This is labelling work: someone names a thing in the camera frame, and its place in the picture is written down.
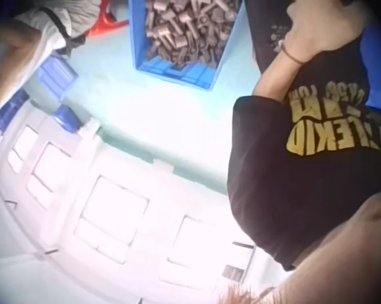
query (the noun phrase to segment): metal part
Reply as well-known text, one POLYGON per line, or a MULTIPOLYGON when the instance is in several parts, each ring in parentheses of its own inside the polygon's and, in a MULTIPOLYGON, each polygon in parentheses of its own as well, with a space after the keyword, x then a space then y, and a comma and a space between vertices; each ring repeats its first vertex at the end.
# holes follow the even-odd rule
POLYGON ((155 24, 156 25, 162 25, 165 23, 165 20, 162 19, 161 15, 157 15, 156 19, 155 19, 155 24))
POLYGON ((213 49, 210 49, 209 54, 210 54, 209 67, 217 68, 217 60, 216 60, 215 51, 213 49))
POLYGON ((225 18, 226 21, 235 22, 235 19, 237 18, 237 12, 230 9, 225 12, 225 18))
POLYGON ((206 42, 209 46, 215 47, 217 45, 218 39, 215 35, 215 25, 212 23, 208 28, 208 36, 206 38, 206 42))
POLYGON ((214 2, 219 6, 223 11, 229 11, 230 7, 227 5, 227 3, 224 0, 214 0, 214 2))
POLYGON ((146 36, 148 38, 156 38, 156 34, 154 30, 146 30, 146 36))
POLYGON ((169 24, 165 23, 165 24, 159 25, 158 27, 155 28, 155 31, 156 31, 158 37, 160 37, 160 38, 164 37, 167 41, 169 41, 171 46, 175 47, 175 43, 174 43, 172 36, 171 36, 171 33, 173 32, 173 30, 169 24))
POLYGON ((207 27, 210 23, 210 18, 208 15, 202 15, 197 19, 197 28, 201 29, 203 27, 207 27))
POLYGON ((184 9, 186 9, 190 1, 191 0, 171 0, 171 3, 177 11, 183 11, 184 9))
POLYGON ((189 49, 189 61, 197 61, 199 58, 199 51, 196 47, 189 49))
POLYGON ((200 49, 201 51, 207 50, 208 47, 209 47, 208 44, 207 44, 207 42, 206 42, 206 40, 203 39, 203 38, 199 38, 199 39, 196 41, 196 44, 197 44, 197 46, 199 47, 199 49, 200 49))
POLYGON ((172 45, 169 43, 169 41, 165 37, 160 37, 159 39, 161 40, 161 42, 163 43, 164 47, 167 50, 172 51, 172 45))
POLYGON ((211 21, 216 23, 223 23, 225 21, 224 16, 225 12, 221 8, 215 8, 211 12, 211 21))
POLYGON ((201 53, 203 56, 203 63, 207 64, 210 61, 209 51, 207 49, 201 49, 201 53))
POLYGON ((151 46, 150 52, 155 53, 157 49, 159 48, 159 46, 161 45, 161 43, 162 42, 160 40, 154 40, 153 45, 151 46))
POLYGON ((190 0, 190 4, 192 6, 193 15, 199 16, 199 14, 201 12, 199 0, 190 0))
POLYGON ((154 0, 147 0, 146 8, 151 11, 154 8, 154 0))
POLYGON ((222 48, 216 48, 215 49, 215 53, 216 53, 216 60, 217 61, 220 61, 220 59, 222 58, 223 56, 223 53, 224 53, 224 50, 222 48))
POLYGON ((194 40, 194 38, 193 38, 193 35, 192 35, 192 32, 190 31, 190 30, 187 30, 186 31, 186 38, 187 38, 187 40, 188 40, 188 45, 189 45, 189 47, 192 49, 192 48, 195 48, 196 46, 195 46, 195 40, 194 40))
POLYGON ((154 27, 155 12, 149 11, 146 18, 146 27, 151 30, 154 27))
POLYGON ((220 40, 226 41, 228 37, 230 36, 230 34, 231 34, 231 27, 228 27, 228 26, 222 27, 222 29, 220 30, 219 38, 220 40))
POLYGON ((227 40, 220 40, 219 42, 217 42, 217 48, 218 49, 224 49, 224 47, 226 46, 227 44, 227 40))
POLYGON ((170 0, 155 0, 154 9, 156 11, 166 11, 170 5, 170 0))
POLYGON ((172 27, 175 29, 175 31, 179 34, 179 35, 182 35, 184 33, 184 31, 181 29, 180 25, 177 23, 177 21, 175 20, 175 18, 177 17, 177 14, 175 14, 175 12, 171 9, 169 9, 168 11, 166 11, 165 13, 163 13, 161 15, 162 19, 168 21, 171 23, 172 27))
POLYGON ((178 55, 178 63, 183 63, 185 61, 185 57, 188 53, 188 48, 187 47, 183 47, 180 52, 179 52, 179 55, 178 55))
POLYGON ((180 49, 188 45, 188 40, 186 39, 185 36, 175 37, 174 41, 175 41, 175 47, 177 49, 180 49))
POLYGON ((205 35, 208 33, 208 29, 207 29, 206 27, 201 27, 201 28, 199 29, 199 32, 200 32, 203 36, 205 36, 205 35))
POLYGON ((213 8, 215 8, 217 6, 217 4, 215 2, 212 2, 211 4, 205 6, 201 12, 200 12, 200 15, 203 16, 205 14, 207 14, 210 10, 212 10, 213 8))
POLYGON ((157 53, 164 60, 171 61, 171 54, 169 53, 169 51, 164 46, 160 46, 158 48, 157 53))
POLYGON ((195 38, 195 40, 198 39, 200 35, 199 35, 199 32, 197 31, 197 28, 192 22, 192 19, 194 17, 192 15, 192 11, 188 9, 184 11, 183 13, 181 13, 178 17, 182 23, 187 24, 187 26, 189 27, 189 30, 192 32, 193 38, 195 38))

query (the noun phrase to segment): window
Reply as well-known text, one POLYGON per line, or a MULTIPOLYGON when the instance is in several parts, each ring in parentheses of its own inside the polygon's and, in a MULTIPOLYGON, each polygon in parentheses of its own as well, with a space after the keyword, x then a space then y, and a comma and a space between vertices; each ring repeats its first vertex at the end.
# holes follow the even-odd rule
POLYGON ((253 255, 254 246, 233 242, 226 251, 227 261, 222 276, 235 282, 241 282, 253 255))
POLYGON ((160 279, 193 289, 212 286, 221 274, 227 244, 220 227, 185 217, 160 279))
POLYGON ((100 176, 75 235, 103 255, 123 263, 147 205, 148 199, 100 176))
POLYGON ((39 135, 28 126, 26 126, 22 134, 20 134, 15 146, 8 155, 8 162, 15 173, 19 173, 20 169, 22 169, 23 162, 32 150, 38 136, 39 135))
POLYGON ((75 235, 88 246, 116 263, 124 263, 126 260, 128 245, 107 235, 83 218, 78 221, 75 235))
POLYGON ((28 191, 44 207, 48 208, 53 193, 66 177, 70 156, 53 144, 48 144, 27 183, 28 191))

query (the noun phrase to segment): blue bin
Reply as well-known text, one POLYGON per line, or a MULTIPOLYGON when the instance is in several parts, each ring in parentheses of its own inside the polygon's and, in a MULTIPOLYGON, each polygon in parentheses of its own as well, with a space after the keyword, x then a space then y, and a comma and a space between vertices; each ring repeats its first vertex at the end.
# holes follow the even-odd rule
POLYGON ((61 105, 53 114, 55 121, 67 132, 77 133, 81 128, 81 121, 67 105, 61 105))
POLYGON ((66 92, 78 78, 77 73, 59 55, 50 55, 39 67, 39 79, 45 87, 62 101, 66 92))
POLYGON ((0 131, 5 132, 18 110, 30 98, 25 90, 17 91, 0 109, 0 131))
POLYGON ((242 19, 245 18, 246 8, 244 6, 244 2, 240 6, 233 31, 228 38, 223 56, 217 68, 210 68, 202 63, 193 63, 183 68, 177 68, 172 65, 172 63, 161 59, 159 56, 148 61, 146 58, 146 53, 151 46, 152 40, 146 37, 145 20, 147 12, 145 2, 146 0, 129 1, 130 38, 132 43, 134 68, 140 72, 172 82, 174 84, 181 84, 183 86, 195 87, 196 89, 202 89, 204 91, 211 91, 229 53, 231 43, 237 35, 240 23, 242 22, 242 19))

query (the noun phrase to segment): bracelet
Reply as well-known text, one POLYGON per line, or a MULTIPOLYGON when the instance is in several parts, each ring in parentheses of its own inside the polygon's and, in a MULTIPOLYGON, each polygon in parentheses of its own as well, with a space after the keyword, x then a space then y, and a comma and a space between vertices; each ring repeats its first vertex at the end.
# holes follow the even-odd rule
POLYGON ((288 56, 291 60, 296 62, 298 65, 304 65, 305 62, 302 62, 300 60, 297 60, 295 57, 293 57, 291 54, 289 54, 288 51, 286 51, 285 42, 283 42, 280 46, 281 50, 285 53, 286 56, 288 56))

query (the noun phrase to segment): pile of metal parts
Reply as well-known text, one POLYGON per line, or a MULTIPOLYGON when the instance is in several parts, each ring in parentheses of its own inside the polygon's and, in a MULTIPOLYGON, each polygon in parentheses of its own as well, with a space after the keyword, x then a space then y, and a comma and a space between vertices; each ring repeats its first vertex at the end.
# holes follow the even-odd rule
POLYGON ((160 56, 182 68, 200 61, 216 68, 232 31, 239 0, 147 0, 150 60, 160 56))

